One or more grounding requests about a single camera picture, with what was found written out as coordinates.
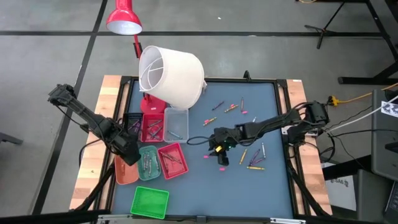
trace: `orange bin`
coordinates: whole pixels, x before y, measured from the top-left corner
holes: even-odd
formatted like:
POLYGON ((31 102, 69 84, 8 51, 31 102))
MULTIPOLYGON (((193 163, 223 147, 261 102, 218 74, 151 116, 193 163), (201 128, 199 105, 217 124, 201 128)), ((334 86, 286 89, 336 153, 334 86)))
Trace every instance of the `orange bin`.
POLYGON ((137 163, 129 166, 120 156, 114 157, 114 169, 116 182, 120 185, 134 183, 139 178, 137 163))

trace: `teal bin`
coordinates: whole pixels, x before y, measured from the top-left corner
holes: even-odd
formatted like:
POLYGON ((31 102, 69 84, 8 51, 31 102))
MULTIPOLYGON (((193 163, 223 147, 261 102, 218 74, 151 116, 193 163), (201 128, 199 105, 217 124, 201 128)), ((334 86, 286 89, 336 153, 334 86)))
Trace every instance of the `teal bin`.
POLYGON ((145 146, 139 149, 141 159, 138 161, 138 174, 141 180, 154 179, 162 173, 160 161, 155 146, 145 146))

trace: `small plastic bin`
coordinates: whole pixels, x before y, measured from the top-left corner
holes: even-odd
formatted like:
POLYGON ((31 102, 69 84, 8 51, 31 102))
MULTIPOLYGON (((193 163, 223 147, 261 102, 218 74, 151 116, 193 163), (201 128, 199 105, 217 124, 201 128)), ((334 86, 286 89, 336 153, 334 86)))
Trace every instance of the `small plastic bin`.
POLYGON ((186 143, 188 137, 188 110, 166 108, 164 111, 164 141, 186 143))
POLYGON ((164 132, 164 114, 144 114, 141 125, 142 142, 162 142, 164 132))
POLYGON ((141 154, 141 159, 137 162, 139 178, 141 180, 151 180, 160 176, 162 171, 160 170, 156 147, 142 147, 139 149, 139 154, 141 154))
POLYGON ((159 155, 160 164, 166 180, 178 177, 179 175, 188 172, 187 162, 185 161, 179 143, 169 144, 168 146, 162 147, 157 150, 157 153, 159 155), (169 159, 168 156, 171 156, 171 158, 174 158, 177 161, 169 159))
POLYGON ((125 113, 123 114, 124 129, 129 134, 138 134, 138 139, 141 139, 141 124, 142 113, 125 113))
POLYGON ((130 212, 135 215, 164 219, 168 202, 168 191, 138 186, 130 212))
POLYGON ((132 166, 127 165, 120 156, 114 157, 114 168, 116 182, 120 185, 131 184, 138 180, 137 163, 132 166))

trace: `yellow plug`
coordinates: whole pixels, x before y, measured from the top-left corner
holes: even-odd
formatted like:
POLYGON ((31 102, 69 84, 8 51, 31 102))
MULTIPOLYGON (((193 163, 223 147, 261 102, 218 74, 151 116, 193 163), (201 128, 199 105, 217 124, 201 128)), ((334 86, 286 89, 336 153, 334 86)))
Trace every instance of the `yellow plug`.
POLYGON ((340 103, 340 100, 337 100, 337 98, 335 96, 329 96, 328 105, 337 106, 339 103, 340 103))

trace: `red plastic bin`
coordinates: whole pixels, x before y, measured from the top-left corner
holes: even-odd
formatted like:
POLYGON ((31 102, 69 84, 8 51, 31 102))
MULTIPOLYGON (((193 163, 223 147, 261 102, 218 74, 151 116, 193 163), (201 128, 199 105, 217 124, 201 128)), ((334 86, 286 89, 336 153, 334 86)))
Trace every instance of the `red plastic bin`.
POLYGON ((179 143, 170 144, 157 150, 160 166, 163 170, 163 175, 166 180, 174 177, 178 177, 188 172, 187 162, 185 161, 184 154, 182 153, 181 146, 179 143), (181 164, 172 161, 164 156, 168 154, 177 160, 181 161, 181 164))
POLYGON ((142 117, 141 124, 141 141, 142 142, 162 142, 164 132, 164 114, 144 114, 142 117), (161 122, 149 127, 150 125, 162 120, 161 122), (155 133, 157 130, 160 131, 155 135, 157 137, 152 138, 150 133, 155 133))

